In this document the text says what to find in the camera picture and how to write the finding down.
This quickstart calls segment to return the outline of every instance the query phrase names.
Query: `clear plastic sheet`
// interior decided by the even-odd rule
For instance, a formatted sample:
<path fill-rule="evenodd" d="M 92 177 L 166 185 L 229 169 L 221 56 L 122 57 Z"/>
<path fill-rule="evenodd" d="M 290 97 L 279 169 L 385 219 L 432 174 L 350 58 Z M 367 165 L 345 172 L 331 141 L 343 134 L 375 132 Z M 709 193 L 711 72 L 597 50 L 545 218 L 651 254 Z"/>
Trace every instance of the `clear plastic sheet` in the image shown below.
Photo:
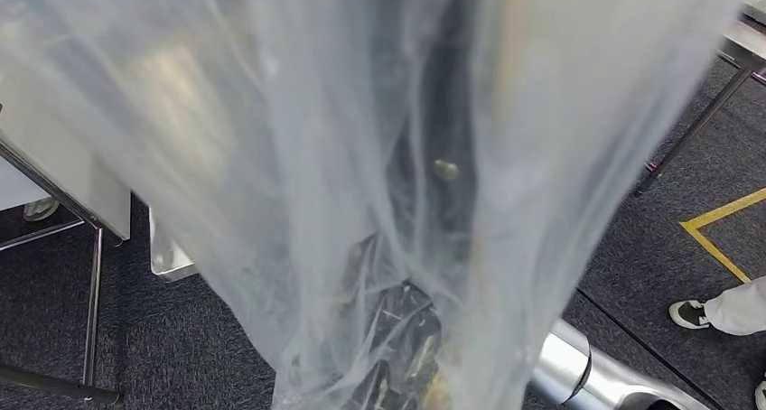
<path fill-rule="evenodd" d="M 0 0 L 0 65 L 167 224 L 274 409 L 518 408 L 738 2 Z"/>

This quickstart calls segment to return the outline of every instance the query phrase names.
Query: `metal table leg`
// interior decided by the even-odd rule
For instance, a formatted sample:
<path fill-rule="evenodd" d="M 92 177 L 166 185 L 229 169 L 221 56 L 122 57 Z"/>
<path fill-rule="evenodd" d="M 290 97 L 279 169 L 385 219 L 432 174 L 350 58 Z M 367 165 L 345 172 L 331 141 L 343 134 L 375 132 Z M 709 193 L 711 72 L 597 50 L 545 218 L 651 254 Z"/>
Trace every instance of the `metal table leg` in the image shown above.
<path fill-rule="evenodd" d="M 96 229 L 93 241 L 93 268 L 90 270 L 90 297 L 88 300 L 88 329 L 85 335 L 85 362 L 82 383 L 93 386 L 96 370 L 96 344 L 98 341 L 98 303 L 101 295 L 101 246 L 104 229 Z"/>
<path fill-rule="evenodd" d="M 103 237 L 104 230 L 102 228 L 97 228 L 95 241 L 93 243 L 93 266 L 90 272 L 88 329 L 85 336 L 85 363 L 82 374 L 82 383 L 45 376 L 36 372 L 27 371 L 26 369 L 9 367 L 6 365 L 0 365 L 0 382 L 23 387 L 32 387 L 104 404 L 114 404 L 119 399 L 120 395 L 118 392 L 93 387 L 96 374 L 96 343 L 98 341 L 98 304 L 101 293 L 101 248 Z"/>
<path fill-rule="evenodd" d="M 51 234 L 56 234 L 58 232 L 65 231 L 69 228 L 77 227 L 83 223 L 85 223 L 85 220 L 79 219 L 73 222 L 61 223 L 59 225 L 53 225 L 52 227 L 43 228 L 39 231 L 33 232 L 32 234 L 25 234 L 21 237 L 14 238 L 13 240 L 8 240 L 8 241 L 0 243 L 0 250 L 10 249 L 11 247 L 17 247 L 17 246 L 23 245 L 24 243 L 29 243 L 30 241 L 37 240 L 39 238 L 48 237 Z"/>
<path fill-rule="evenodd" d="M 641 195 L 646 191 L 651 184 L 662 175 L 665 168 L 668 167 L 670 162 L 687 147 L 689 142 L 702 130 L 703 127 L 713 118 L 716 112 L 734 95 L 737 89 L 750 77 L 752 71 L 747 68 L 741 68 L 736 74 L 726 83 L 724 89 L 705 107 L 705 110 L 694 120 L 692 125 L 687 129 L 681 139 L 676 142 L 673 147 L 668 151 L 662 161 L 653 170 L 649 167 L 649 175 L 643 179 L 639 187 L 636 189 L 636 195 Z"/>

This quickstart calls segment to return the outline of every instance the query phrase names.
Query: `gray carpet floor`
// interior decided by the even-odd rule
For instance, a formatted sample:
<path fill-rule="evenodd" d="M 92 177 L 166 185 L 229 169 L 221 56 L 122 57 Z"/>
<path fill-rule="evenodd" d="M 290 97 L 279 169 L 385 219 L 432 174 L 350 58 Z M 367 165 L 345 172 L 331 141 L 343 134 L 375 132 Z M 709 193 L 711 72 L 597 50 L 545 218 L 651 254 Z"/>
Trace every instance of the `gray carpet floor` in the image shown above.
<path fill-rule="evenodd" d="M 723 63 L 714 65 L 679 128 L 732 73 Z M 766 368 L 766 342 L 760 335 L 681 330 L 666 309 L 675 300 L 715 296 L 737 284 L 677 223 L 766 186 L 764 92 L 747 84 L 651 191 L 626 199 L 581 282 L 595 304 L 575 294 L 565 313 L 615 358 L 694 393 L 687 377 L 726 410 L 752 408 L 752 388 Z M 764 206 L 705 229 L 753 276 L 766 272 L 759 244 L 766 233 Z M 18 231 L 20 213 L 0 214 L 0 238 Z M 66 218 L 62 210 L 52 219 Z M 132 224 L 133 239 L 109 244 L 104 255 L 98 384 L 125 395 L 111 408 L 267 409 L 274 373 L 229 309 L 198 276 L 167 284 L 152 275 L 146 210 L 138 201 Z M 80 377 L 91 243 L 92 230 L 79 227 L 0 252 L 0 361 Z M 0 410 L 96 407 L 0 386 Z M 525 408 L 552 407 L 530 396 Z"/>
<path fill-rule="evenodd" d="M 734 69 L 717 61 L 669 142 L 713 98 Z M 709 299 L 741 282 L 678 222 L 766 187 L 766 89 L 750 80 L 651 190 L 616 213 L 580 288 L 727 409 L 753 409 L 766 369 L 766 333 L 735 337 L 678 328 L 667 308 Z M 766 201 L 701 230 L 749 277 L 766 275 Z"/>

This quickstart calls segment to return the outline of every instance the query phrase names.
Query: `yellow line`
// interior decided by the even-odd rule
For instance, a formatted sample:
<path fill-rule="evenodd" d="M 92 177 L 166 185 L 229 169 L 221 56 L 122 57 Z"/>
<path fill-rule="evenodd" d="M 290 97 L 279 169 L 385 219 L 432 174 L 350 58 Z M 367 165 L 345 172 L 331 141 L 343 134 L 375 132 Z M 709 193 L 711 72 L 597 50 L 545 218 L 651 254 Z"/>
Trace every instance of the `yellow line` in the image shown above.
<path fill-rule="evenodd" d="M 735 266 L 734 263 L 729 260 L 729 258 L 726 257 L 720 250 L 718 250 L 717 247 L 713 246 L 713 243 L 710 242 L 705 236 L 702 235 L 701 232 L 697 230 L 697 227 L 693 226 L 692 220 L 689 220 L 688 222 L 680 222 L 681 226 L 684 227 L 684 229 L 700 244 L 702 247 L 705 248 L 706 251 L 710 253 L 715 259 L 718 260 L 721 264 L 724 265 L 732 274 L 739 277 L 741 281 L 747 283 L 750 282 L 750 278 L 743 273 L 742 270 L 739 269 L 739 267 Z"/>
<path fill-rule="evenodd" d="M 723 207 L 708 211 L 701 216 L 697 216 L 696 218 L 689 220 L 686 222 L 686 224 L 690 228 L 699 229 L 709 223 L 715 222 L 716 220 L 725 218 L 726 216 L 735 213 L 745 207 L 749 207 L 759 200 L 766 200 L 766 188 L 760 189 L 759 191 L 751 193 L 744 198 L 740 198 L 739 200 L 735 200 L 734 202 L 729 202 Z"/>

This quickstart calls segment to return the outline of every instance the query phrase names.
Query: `metal bolt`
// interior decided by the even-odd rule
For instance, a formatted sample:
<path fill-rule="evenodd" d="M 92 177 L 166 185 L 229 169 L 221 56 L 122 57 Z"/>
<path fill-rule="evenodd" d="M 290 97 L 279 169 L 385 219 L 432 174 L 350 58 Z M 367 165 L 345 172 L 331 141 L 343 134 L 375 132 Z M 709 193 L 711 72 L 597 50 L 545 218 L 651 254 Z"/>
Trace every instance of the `metal bolt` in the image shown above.
<path fill-rule="evenodd" d="M 447 180 L 450 182 L 457 178 L 459 171 L 457 165 L 454 163 L 450 163 L 442 159 L 437 159 L 434 162 L 434 167 L 436 169 L 436 175 L 438 175 L 442 180 Z"/>

